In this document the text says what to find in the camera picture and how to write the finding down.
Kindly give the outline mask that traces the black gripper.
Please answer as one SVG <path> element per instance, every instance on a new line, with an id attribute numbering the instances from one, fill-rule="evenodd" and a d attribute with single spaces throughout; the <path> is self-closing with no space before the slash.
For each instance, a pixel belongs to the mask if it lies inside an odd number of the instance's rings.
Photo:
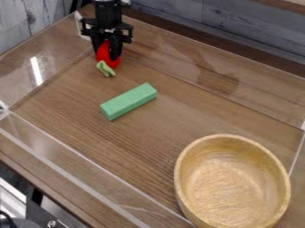
<path id="1" fill-rule="evenodd" d="M 84 36 L 90 36 L 92 49 L 97 52 L 98 46 L 102 44 L 104 35 L 113 35 L 109 38 L 109 56 L 114 61 L 121 55 L 122 42 L 133 41 L 133 27 L 122 22 L 121 10 L 130 6 L 130 0 L 94 0 L 94 17 L 80 18 Z"/>

